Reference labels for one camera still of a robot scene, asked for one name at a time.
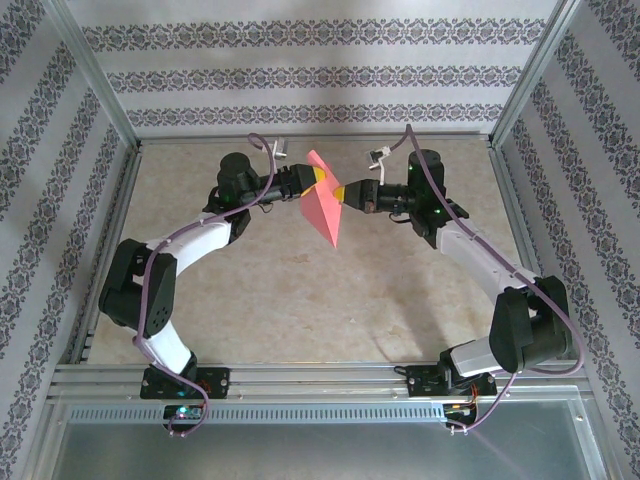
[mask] wire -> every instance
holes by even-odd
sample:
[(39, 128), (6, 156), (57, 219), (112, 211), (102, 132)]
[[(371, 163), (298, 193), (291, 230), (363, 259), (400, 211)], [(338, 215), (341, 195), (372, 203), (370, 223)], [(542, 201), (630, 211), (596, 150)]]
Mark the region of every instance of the wire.
[(473, 406), (472, 406), (472, 410), (475, 410), (476, 412), (478, 411), (478, 395), (480, 394), (478, 392), (478, 387), (476, 386), (475, 383), (471, 384), (471, 394), (473, 395)]
[(267, 213), (271, 213), (271, 210), (273, 210), (273, 203), (268, 203), (267, 205), (258, 205), (260, 207), (260, 210), (262, 210), (262, 213), (264, 213), (265, 215)]
[(405, 129), (404, 134), (402, 135), (402, 137), (400, 138), (400, 140), (398, 140), (396, 143), (394, 143), (391, 148), (389, 148), (389, 150), (391, 150), (392, 152), (400, 147), (400, 145), (402, 145), (404, 143), (404, 141), (407, 139), (407, 137), (409, 136), (409, 129)]
[(507, 394), (507, 392), (513, 385), (513, 382), (515, 382), (517, 375), (518, 375), (517, 373), (514, 373), (513, 375), (511, 375), (511, 378), (509, 379), (507, 384), (504, 386), (502, 391), (498, 394), (498, 396), (496, 397), (494, 402), (491, 404), (489, 409), (486, 412), (484, 412), (482, 416), (480, 416), (479, 418), (476, 418), (476, 421), (473, 422), (471, 425), (465, 425), (464, 423), (458, 422), (457, 420), (447, 419), (447, 423), (451, 423), (452, 425), (456, 425), (457, 427), (459, 427), (457, 430), (453, 429), (453, 431), (466, 433), (473, 430), (474, 428), (478, 428), (487, 418), (489, 418), (489, 415), (491, 415), (493, 411), (498, 407), (498, 403), (500, 403), (500, 401)]
[[(275, 172), (276, 172), (276, 162), (273, 156), (273, 152), (271, 151), (269, 142), (267, 142), (267, 140), (264, 137), (262, 137), (261, 135), (258, 135), (257, 133), (250, 133), (247, 136), (247, 140), (249, 141), (249, 143), (251, 143), (251, 145), (253, 145), (256, 148), (260, 148), (260, 147), (257, 146), (257, 143), (255, 142), (255, 140), (259, 141), (264, 146), (264, 149), (267, 152), (267, 155), (269, 156), (269, 178), (267, 179), (267, 183), (262, 189), (262, 191), (258, 194), (256, 198), (254, 198), (251, 202), (247, 203), (246, 205), (242, 205), (240, 207), (234, 208), (232, 210), (229, 210), (228, 212), (224, 212), (219, 215), (212, 215), (203, 221), (193, 222), (173, 232), (165, 240), (160, 242), (160, 244), (153, 250), (153, 252), (151, 252), (151, 255), (149, 255), (149, 259), (147, 260), (147, 264), (144, 269), (144, 276), (142, 277), (142, 298), (140, 301), (140, 320), (138, 321), (138, 331), (136, 332), (136, 336), (133, 338), (133, 344), (140, 349), (142, 354), (145, 357), (147, 357), (147, 359), (149, 359), (149, 361), (154, 367), (161, 370), (162, 372), (164, 372), (171, 378), (177, 380), (178, 382), (193, 388), (198, 393), (200, 393), (202, 395), (202, 398), (204, 399), (200, 420), (198, 420), (198, 423), (196, 423), (190, 429), (184, 432), (180, 432), (180, 436), (183, 438), (195, 432), (204, 423), (206, 419), (207, 411), (209, 410), (209, 396), (207, 395), (207, 392), (200, 385), (197, 385), (196, 383), (180, 376), (179, 374), (172, 372), (164, 365), (158, 363), (156, 359), (153, 357), (153, 355), (149, 353), (144, 343), (142, 343), (144, 338), (144, 327), (147, 322), (147, 304), (149, 301), (149, 280), (151, 277), (151, 267), (153, 266), (153, 262), (155, 261), (158, 254), (162, 251), (162, 249), (167, 245), (169, 245), (172, 241), (176, 240), (177, 238), (180, 238), (182, 235), (193, 230), (194, 228), (202, 227), (204, 225), (208, 225), (210, 223), (220, 221), (226, 217), (229, 217), (231, 215), (235, 215), (236, 213), (240, 213), (244, 210), (247, 210), (250, 207), (257, 204), (262, 199), (262, 197), (266, 195), (266, 193), (269, 191), (269, 188), (271, 187), (271, 183), (273, 182), (273, 177), (275, 176)], [(172, 429), (173, 420), (174, 419), (172, 418), (169, 421), (168, 427), (169, 427), (170, 435), (174, 434), (174, 430)]]
[(394, 220), (394, 217), (399, 217), (399, 216), (400, 215), (394, 215), (393, 213), (390, 213), (389, 220), (391, 220), (393, 223), (397, 223), (398, 225), (411, 222), (410, 218), (403, 218), (402, 220)]
[[(580, 368), (582, 368), (582, 365), (584, 364), (584, 343), (582, 341), (582, 336), (581, 336), (580, 332), (573, 325), (573, 323), (569, 319), (569, 316), (553, 300), (551, 300), (551, 298), (549, 298), (540, 288), (538, 288), (528, 278), (526, 278), (524, 275), (522, 275), (520, 272), (518, 272), (518, 270), (511, 264), (511, 262), (509, 262), (508, 259), (506, 259), (504, 256), (502, 256), (498, 251), (496, 251), (482, 237), (477, 236), (456, 215), (456, 213), (453, 211), (453, 209), (451, 208), (451, 206), (449, 205), (447, 200), (444, 198), (444, 195), (442, 195), (442, 192), (440, 192), (440, 189), (438, 188), (438, 186), (437, 186), (437, 184), (436, 184), (436, 182), (435, 182), (435, 180), (433, 178), (433, 175), (431, 175), (431, 172), (429, 171), (429, 167), (427, 166), (427, 162), (425, 161), (424, 155), (422, 154), (422, 151), (420, 150), (420, 145), (418, 144), (418, 139), (416, 138), (416, 136), (415, 136), (415, 134), (413, 132), (413, 128), (411, 128), (411, 124), (407, 124), (407, 127), (406, 127), (404, 135), (402, 136), (402, 138), (395, 145), (393, 145), (393, 147), (391, 147), (391, 150), (393, 151), (396, 148), (398, 148), (400, 145), (402, 145), (402, 143), (407, 139), (407, 137), (411, 138), (411, 143), (413, 144), (413, 148), (414, 148), (414, 150), (416, 152), (416, 155), (418, 156), (418, 159), (420, 161), (420, 166), (422, 167), (422, 170), (424, 171), (424, 174), (425, 174), (425, 176), (427, 178), (427, 181), (429, 182), (429, 186), (431, 187), (431, 189), (433, 190), (433, 192), (435, 193), (436, 197), (438, 198), (438, 200), (440, 201), (440, 203), (442, 204), (442, 206), (444, 207), (446, 212), (449, 214), (451, 219), (460, 227), (460, 229), (463, 232), (465, 232), (469, 236), (469, 238), (472, 241), (477, 241), (480, 244), (480, 246), (482, 246), (482, 248), (484, 248), (485, 251), (489, 255), (491, 255), (498, 263), (500, 263), (500, 265), (502, 265), (511, 275), (513, 275), (515, 278), (517, 278), (522, 283), (524, 283), (529, 288), (529, 290), (531, 290), (533, 293), (535, 293), (538, 296), (538, 298), (542, 299), (542, 301), (544, 303), (546, 303), (549, 306), (549, 308), (551, 308), (551, 310), (553, 310), (553, 312), (556, 315), (558, 315), (560, 320), (567, 326), (567, 328), (571, 332), (572, 338), (573, 338), (574, 343), (575, 343), (575, 345), (577, 347), (577, 350), (578, 350), (578, 359), (576, 360), (575, 365), (573, 365), (572, 367), (570, 367), (568, 369), (565, 369), (565, 370), (545, 370), (545, 369), (542, 369), (542, 368), (530, 368), (529, 370), (531, 370), (533, 372), (542, 373), (542, 374), (546, 374), (546, 375), (553, 375), (553, 376), (564, 376), (564, 375), (571, 375), (571, 374), (576, 373), (578, 370), (580, 370)], [(513, 385), (513, 382), (516, 379), (516, 375), (517, 375), (516, 373), (511, 375), (511, 378), (509, 379), (509, 381), (505, 385), (504, 389), (496, 397), (496, 399), (491, 404), (489, 409), (480, 418), (476, 419), (476, 421), (474, 423), (472, 423), (471, 425), (467, 426), (467, 425), (464, 425), (461, 422), (456, 422), (454, 420), (449, 420), (449, 423), (457, 425), (459, 427), (457, 430), (455, 430), (452, 427), (452, 432), (465, 432), (466, 433), (467, 431), (473, 430), (474, 428), (476, 428), (479, 425), (481, 425), (489, 417), (489, 415), (491, 415), (493, 413), (493, 411), (496, 409), (496, 407), (498, 406), (498, 404), (500, 403), (500, 401), (502, 400), (502, 398), (506, 394), (507, 390), (511, 387), (511, 385)]]

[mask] striped wallpaper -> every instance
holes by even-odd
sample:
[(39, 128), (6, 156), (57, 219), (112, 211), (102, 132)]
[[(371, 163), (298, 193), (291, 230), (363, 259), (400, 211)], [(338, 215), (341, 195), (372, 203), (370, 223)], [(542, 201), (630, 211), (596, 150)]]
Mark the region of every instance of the striped wallpaper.
[(139, 136), (489, 133), (555, 0), (70, 0)]
[(0, 479), (22, 478), (125, 145), (39, 1), (0, 0)]
[(502, 150), (540, 267), (567, 286), (623, 478), (640, 478), (639, 12), (582, 4)]

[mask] pink origami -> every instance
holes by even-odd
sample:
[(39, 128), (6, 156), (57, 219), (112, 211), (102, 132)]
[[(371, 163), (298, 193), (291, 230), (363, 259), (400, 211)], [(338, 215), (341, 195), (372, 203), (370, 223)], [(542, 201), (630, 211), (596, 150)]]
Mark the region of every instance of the pink origami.
[(307, 161), (310, 165), (324, 170), (326, 178), (316, 183), (300, 198), (300, 211), (309, 223), (337, 248), (342, 204), (334, 197), (333, 192), (340, 186), (340, 182), (315, 150), (307, 154)]

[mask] purple cable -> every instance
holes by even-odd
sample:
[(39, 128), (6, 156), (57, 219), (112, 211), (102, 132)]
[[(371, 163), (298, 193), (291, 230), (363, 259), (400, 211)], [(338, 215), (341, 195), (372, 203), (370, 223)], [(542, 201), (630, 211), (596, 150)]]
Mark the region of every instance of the purple cable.
[(408, 136), (409, 136), (409, 129), (406, 129), (404, 131), (404, 134), (400, 138), (400, 140), (398, 140), (394, 145), (392, 145), (389, 148), (389, 150), (393, 152), (396, 148), (400, 147), (400, 145), (402, 145), (404, 143), (404, 141), (407, 139)]
[[(229, 217), (231, 215), (235, 215), (236, 213), (239, 213), (239, 212), (242, 212), (244, 210), (247, 210), (248, 208), (250, 208), (253, 205), (255, 205), (256, 203), (258, 203), (260, 201), (260, 199), (262, 197), (264, 197), (265, 194), (269, 191), (269, 188), (271, 187), (271, 182), (273, 182), (273, 177), (275, 176), (275, 172), (276, 172), (275, 159), (273, 158), (273, 152), (271, 151), (271, 147), (269, 146), (269, 142), (267, 142), (267, 140), (264, 137), (258, 135), (257, 133), (250, 133), (248, 135), (247, 139), (248, 139), (249, 143), (251, 145), (253, 145), (254, 147), (256, 147), (256, 148), (260, 148), (260, 147), (258, 147), (258, 145), (256, 143), (254, 143), (254, 141), (253, 141), (254, 138), (257, 139), (260, 143), (262, 143), (262, 145), (264, 145), (264, 148), (267, 151), (267, 155), (269, 156), (269, 178), (267, 180), (267, 184), (262, 189), (260, 194), (256, 198), (254, 198), (251, 202), (246, 204), (246, 205), (243, 205), (243, 206), (238, 207), (238, 208), (234, 208), (233, 210), (229, 210), (228, 212), (221, 213), (220, 215), (211, 216), (211, 217), (205, 219), (202, 222), (201, 221), (193, 222), (193, 223), (191, 223), (191, 224), (189, 224), (187, 226), (184, 226), (184, 227), (180, 228), (179, 230), (176, 230), (175, 232), (173, 232), (165, 240), (163, 240), (153, 250), (153, 252), (151, 252), (151, 255), (149, 255), (149, 259), (147, 260), (147, 265), (146, 265), (146, 267), (144, 269), (144, 276), (142, 277), (142, 299), (141, 299), (141, 302), (140, 302), (140, 320), (138, 322), (138, 331), (136, 333), (136, 336), (133, 338), (133, 344), (140, 349), (142, 354), (145, 357), (147, 357), (147, 359), (151, 362), (152, 365), (154, 365), (156, 368), (158, 368), (162, 372), (166, 373), (170, 377), (174, 378), (175, 380), (179, 381), (180, 383), (183, 383), (183, 384), (188, 385), (191, 388), (195, 389), (197, 392), (199, 392), (202, 395), (202, 398), (204, 399), (204, 404), (203, 404), (203, 408), (202, 408), (202, 415), (200, 417), (200, 420), (198, 421), (198, 423), (196, 423), (190, 429), (180, 433), (180, 436), (183, 437), (183, 438), (186, 437), (187, 435), (190, 435), (191, 433), (195, 432), (204, 423), (204, 421), (206, 419), (207, 411), (209, 410), (209, 396), (207, 395), (207, 392), (205, 392), (205, 390), (202, 387), (200, 387), (200, 385), (197, 385), (196, 383), (194, 383), (194, 382), (192, 382), (190, 380), (187, 380), (184, 377), (181, 377), (177, 373), (174, 373), (171, 370), (169, 370), (168, 368), (166, 368), (164, 365), (160, 365), (160, 364), (156, 363), (156, 361), (153, 358), (153, 356), (147, 351), (147, 349), (145, 348), (144, 344), (142, 343), (142, 339), (144, 338), (144, 326), (145, 326), (145, 324), (147, 322), (146, 312), (147, 312), (147, 304), (148, 304), (148, 301), (149, 301), (149, 278), (151, 276), (151, 267), (152, 267), (153, 262), (155, 261), (156, 257), (158, 256), (158, 254), (162, 251), (162, 249), (164, 247), (166, 247), (172, 241), (176, 240), (177, 238), (179, 238), (180, 236), (182, 236), (186, 232), (188, 232), (190, 230), (193, 230), (194, 228), (198, 228), (198, 227), (201, 227), (203, 225), (208, 225), (210, 223), (217, 222), (219, 220), (222, 220), (223, 218), (226, 218), (226, 217)], [(171, 418), (171, 420), (169, 421), (169, 426), (168, 426), (170, 435), (173, 435), (173, 432), (174, 432), (174, 430), (172, 429), (173, 422), (174, 422), (174, 418)]]

